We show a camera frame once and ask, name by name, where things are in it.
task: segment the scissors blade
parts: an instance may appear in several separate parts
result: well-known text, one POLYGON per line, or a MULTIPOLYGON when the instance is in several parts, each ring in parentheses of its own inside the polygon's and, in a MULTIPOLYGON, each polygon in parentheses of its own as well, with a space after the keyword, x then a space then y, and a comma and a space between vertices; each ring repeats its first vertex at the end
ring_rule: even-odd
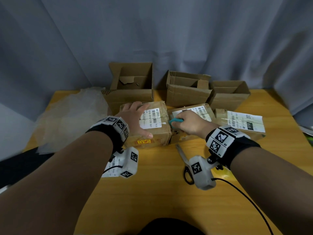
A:
POLYGON ((182 160, 184 161, 185 165, 189 166, 188 165, 188 159, 186 158, 186 155, 185 155, 184 151, 182 150, 181 146, 179 146, 179 144, 176 144, 176 148, 177 148, 177 151, 180 154, 182 160))

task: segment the backdrop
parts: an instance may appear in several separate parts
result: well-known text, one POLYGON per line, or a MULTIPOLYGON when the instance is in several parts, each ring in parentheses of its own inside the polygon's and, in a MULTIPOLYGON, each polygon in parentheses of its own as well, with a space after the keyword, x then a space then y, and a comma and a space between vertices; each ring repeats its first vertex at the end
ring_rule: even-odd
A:
POLYGON ((313 0, 0 0, 0 28, 0 102, 33 121, 55 90, 109 86, 109 62, 152 61, 159 88, 242 79, 313 125, 313 0))

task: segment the white shipping label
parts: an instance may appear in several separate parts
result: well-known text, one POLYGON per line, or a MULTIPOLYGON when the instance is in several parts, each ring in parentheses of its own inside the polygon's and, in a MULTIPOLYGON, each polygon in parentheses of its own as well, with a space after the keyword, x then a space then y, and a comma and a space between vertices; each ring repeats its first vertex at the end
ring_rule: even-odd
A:
POLYGON ((143 129, 162 127, 161 118, 139 120, 139 125, 143 129))
POLYGON ((233 128, 265 133, 262 116, 227 111, 228 125, 233 128))
MULTIPOLYGON (((105 167, 105 170, 107 170, 110 167, 118 166, 118 165, 119 165, 119 159, 115 157, 113 158, 112 162, 108 162, 108 164, 105 167)), ((120 174, 120 168, 115 167, 103 173, 101 177, 118 177, 119 174, 120 174)))
POLYGON ((143 112, 143 114, 140 117, 141 120, 156 119, 156 118, 161 118, 159 108, 145 110, 145 112, 143 112))
MULTIPOLYGON (((193 112, 197 113, 201 118, 210 122, 212 121, 204 106, 193 107, 185 110, 192 110, 193 112)), ((180 112, 183 112, 185 110, 174 111, 173 112, 174 118, 176 118, 176 115, 178 115, 180 112)))

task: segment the scissors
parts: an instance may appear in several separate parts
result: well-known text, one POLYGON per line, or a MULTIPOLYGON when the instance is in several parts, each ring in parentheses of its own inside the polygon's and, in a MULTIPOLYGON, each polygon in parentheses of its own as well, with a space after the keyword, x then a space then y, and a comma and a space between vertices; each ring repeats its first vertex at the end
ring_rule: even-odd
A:
POLYGON ((176 148, 177 148, 177 151, 178 153, 180 154, 182 160, 184 161, 185 163, 185 169, 184 169, 184 172, 183 172, 183 178, 185 180, 185 182, 188 184, 188 185, 194 185, 195 182, 194 182, 194 178, 190 172, 190 169, 189 169, 189 161, 188 159, 186 158, 186 155, 184 153, 184 151, 182 150, 181 146, 179 146, 179 144, 176 144, 176 148), (190 178, 191 178, 191 181, 188 181, 187 178, 186 178, 186 173, 189 174, 190 178))

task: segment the black scissors handle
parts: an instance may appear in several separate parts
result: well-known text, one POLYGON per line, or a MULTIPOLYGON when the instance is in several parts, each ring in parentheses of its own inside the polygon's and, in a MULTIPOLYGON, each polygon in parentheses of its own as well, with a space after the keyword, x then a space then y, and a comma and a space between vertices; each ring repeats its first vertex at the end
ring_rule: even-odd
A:
POLYGON ((189 170, 189 167, 185 166, 185 169, 184 169, 184 173, 183 173, 183 177, 184 177, 184 180, 185 182, 188 184, 188 185, 194 185, 195 182, 194 182, 194 178, 189 170), (186 173, 189 174, 190 178, 191 178, 191 181, 188 181, 187 178, 186 178, 186 173))

